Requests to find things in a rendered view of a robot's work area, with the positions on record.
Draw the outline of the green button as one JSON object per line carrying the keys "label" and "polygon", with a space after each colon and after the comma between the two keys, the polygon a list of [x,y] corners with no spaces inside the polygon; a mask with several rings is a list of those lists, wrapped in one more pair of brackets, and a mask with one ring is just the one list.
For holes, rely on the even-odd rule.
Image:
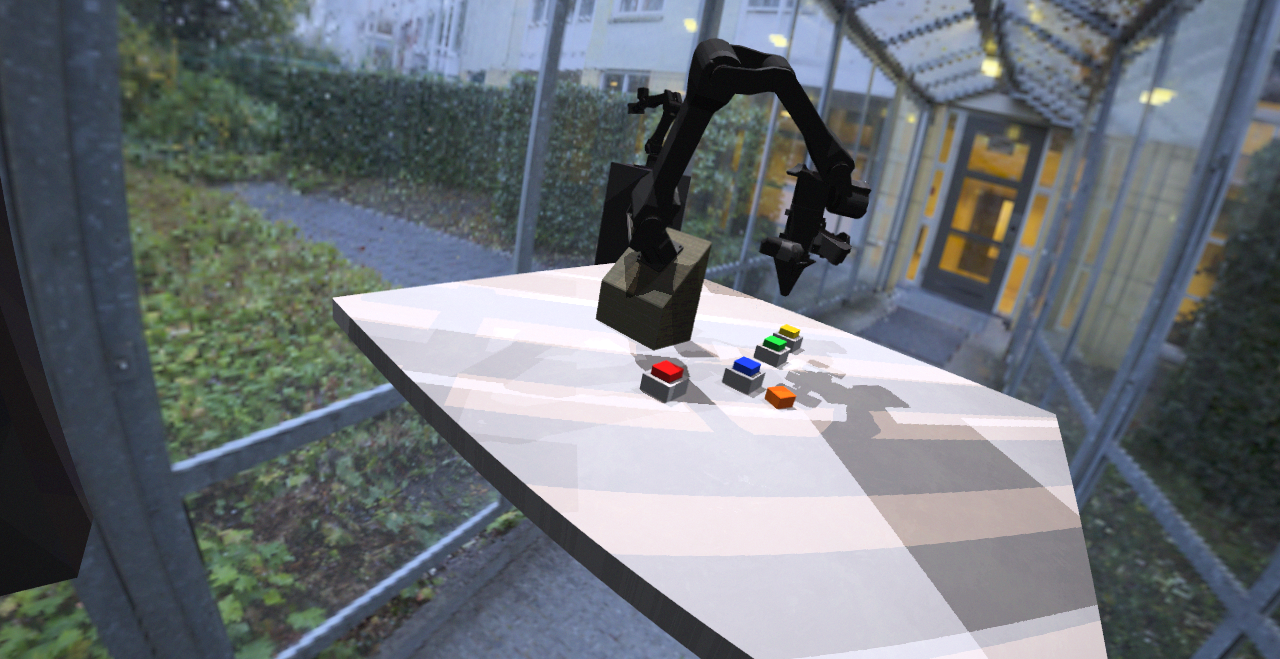
{"label": "green button", "polygon": [[786,344],[786,340],[781,340],[780,337],[764,337],[764,340],[756,344],[753,358],[762,360],[762,362],[771,363],[774,367],[782,366],[790,352]]}

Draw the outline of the yellow button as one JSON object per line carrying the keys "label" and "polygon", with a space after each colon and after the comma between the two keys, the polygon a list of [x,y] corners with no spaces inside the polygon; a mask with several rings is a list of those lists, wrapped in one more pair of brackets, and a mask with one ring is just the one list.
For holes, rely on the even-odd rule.
{"label": "yellow button", "polygon": [[800,331],[801,331],[800,328],[783,325],[780,326],[780,330],[773,331],[772,337],[780,337],[781,340],[786,340],[787,343],[786,345],[787,348],[790,348],[790,353],[792,353],[796,352],[803,343],[803,337],[799,335]]}

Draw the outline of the orange square block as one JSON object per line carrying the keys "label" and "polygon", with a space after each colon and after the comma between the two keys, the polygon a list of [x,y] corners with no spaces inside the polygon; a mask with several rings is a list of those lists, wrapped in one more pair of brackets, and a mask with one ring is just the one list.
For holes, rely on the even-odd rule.
{"label": "orange square block", "polygon": [[785,409],[788,407],[794,407],[795,398],[796,395],[788,392],[786,386],[767,386],[767,392],[764,395],[764,399],[769,401],[771,406],[773,406],[776,409]]}

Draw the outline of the red button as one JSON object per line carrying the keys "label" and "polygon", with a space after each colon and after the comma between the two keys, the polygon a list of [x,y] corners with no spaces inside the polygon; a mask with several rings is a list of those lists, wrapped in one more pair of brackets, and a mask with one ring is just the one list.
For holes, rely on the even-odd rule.
{"label": "red button", "polygon": [[684,375],[684,369],[664,360],[652,366],[650,371],[643,372],[640,389],[667,404],[686,394],[687,385],[689,377]]}

